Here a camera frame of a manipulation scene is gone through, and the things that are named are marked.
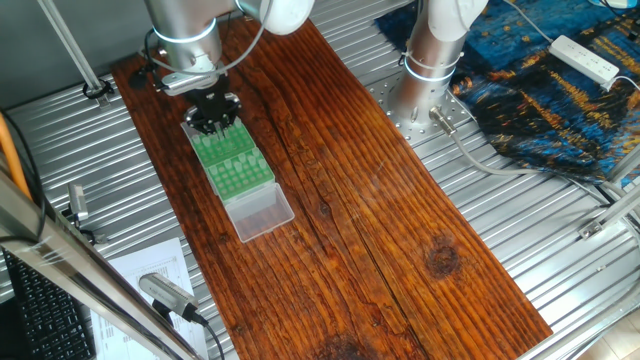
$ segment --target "metal floor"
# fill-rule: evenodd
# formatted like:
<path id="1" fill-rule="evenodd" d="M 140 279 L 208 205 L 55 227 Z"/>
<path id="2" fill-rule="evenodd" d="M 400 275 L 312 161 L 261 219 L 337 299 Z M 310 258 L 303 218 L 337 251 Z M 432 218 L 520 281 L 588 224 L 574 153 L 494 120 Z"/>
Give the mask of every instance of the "metal floor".
<path id="1" fill-rule="evenodd" d="M 372 19 L 409 0 L 317 0 L 311 19 L 363 85 L 399 71 L 399 53 Z M 200 269 L 116 91 L 100 110 L 81 87 L 34 101 L 10 114 L 34 151 L 47 196 L 66 206 L 66 184 L 85 187 L 87 229 L 107 235 L 96 248 L 107 259 L 179 237 L 196 297 L 228 359 L 236 359 Z M 511 162 L 495 153 L 473 120 L 458 124 L 463 142 L 485 164 Z M 501 177 L 475 170 L 455 144 L 436 133 L 414 147 L 418 156 L 543 318 L 558 331 L 594 307 L 613 302 L 638 280 L 640 252 L 624 226 L 580 241 L 577 229 L 601 211 L 584 190 L 546 175 Z M 12 296 L 0 260 L 0 302 Z M 217 348 L 207 335 L 210 358 Z"/>

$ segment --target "power strip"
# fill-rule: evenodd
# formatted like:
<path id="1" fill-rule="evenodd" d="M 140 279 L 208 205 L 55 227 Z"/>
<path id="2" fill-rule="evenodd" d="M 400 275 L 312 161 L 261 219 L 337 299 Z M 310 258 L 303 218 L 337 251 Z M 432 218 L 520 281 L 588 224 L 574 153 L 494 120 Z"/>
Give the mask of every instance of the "power strip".
<path id="1" fill-rule="evenodd" d="M 560 35 L 551 44 L 549 52 L 601 85 L 611 82 L 620 71 L 615 65 L 564 35 Z"/>

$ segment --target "metal frame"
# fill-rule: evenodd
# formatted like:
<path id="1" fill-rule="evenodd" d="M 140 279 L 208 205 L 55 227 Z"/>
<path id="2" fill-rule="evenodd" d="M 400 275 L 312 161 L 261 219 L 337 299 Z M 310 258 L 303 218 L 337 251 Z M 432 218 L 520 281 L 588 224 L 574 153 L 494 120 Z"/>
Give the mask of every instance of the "metal frame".
<path id="1" fill-rule="evenodd" d="M 35 238 L 40 210 L 0 172 L 0 236 Z M 64 218 L 47 218 L 40 242 L 2 244 L 160 359 L 201 359 Z"/>

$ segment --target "wooden tabletop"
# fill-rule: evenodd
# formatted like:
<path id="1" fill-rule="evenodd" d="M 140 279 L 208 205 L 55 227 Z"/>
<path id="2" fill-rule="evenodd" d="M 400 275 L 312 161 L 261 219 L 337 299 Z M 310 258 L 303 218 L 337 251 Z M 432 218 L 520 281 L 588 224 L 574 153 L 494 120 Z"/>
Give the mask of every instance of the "wooden tabletop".
<path id="1" fill-rule="evenodd" d="M 258 24 L 234 20 L 225 62 Z M 230 72 L 295 220 L 242 244 L 181 97 L 113 73 L 242 359 L 514 359 L 551 330 L 307 22 Z"/>

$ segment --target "metal bracket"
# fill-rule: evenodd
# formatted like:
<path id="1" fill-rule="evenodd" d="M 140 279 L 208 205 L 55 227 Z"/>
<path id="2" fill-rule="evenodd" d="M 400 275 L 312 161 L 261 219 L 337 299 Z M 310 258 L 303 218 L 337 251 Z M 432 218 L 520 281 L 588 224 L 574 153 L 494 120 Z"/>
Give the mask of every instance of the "metal bracket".
<path id="1" fill-rule="evenodd" d="M 587 224 L 587 226 L 578 230 L 578 232 L 580 233 L 580 236 L 582 236 L 582 238 L 586 240 L 602 232 L 602 230 L 603 230 L 602 224 L 600 224 L 598 221 L 592 221 L 589 224 Z"/>
<path id="2" fill-rule="evenodd" d="M 589 239 L 610 225 L 615 224 L 638 205 L 640 205 L 640 186 L 633 188 L 633 190 L 611 205 L 607 211 L 600 214 L 578 232 L 582 239 Z"/>

